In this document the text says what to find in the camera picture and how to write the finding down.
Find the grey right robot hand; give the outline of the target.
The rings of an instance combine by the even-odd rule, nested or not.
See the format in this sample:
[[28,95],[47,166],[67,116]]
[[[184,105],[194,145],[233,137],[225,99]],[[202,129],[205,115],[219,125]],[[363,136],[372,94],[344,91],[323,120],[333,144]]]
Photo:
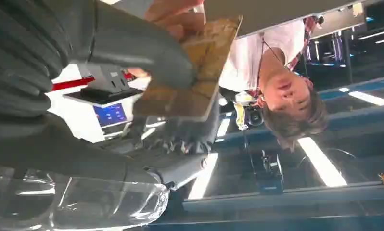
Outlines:
[[52,81],[81,62],[140,68],[172,87],[195,77],[168,31],[100,0],[0,0],[0,176],[125,180],[126,158],[78,140],[49,112]]

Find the person's left hand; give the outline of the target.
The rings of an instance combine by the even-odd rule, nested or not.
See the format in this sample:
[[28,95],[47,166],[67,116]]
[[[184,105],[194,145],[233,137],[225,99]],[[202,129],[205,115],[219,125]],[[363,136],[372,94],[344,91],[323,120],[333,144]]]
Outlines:
[[204,28],[205,14],[193,11],[203,0],[154,0],[144,19],[168,31],[176,40]]

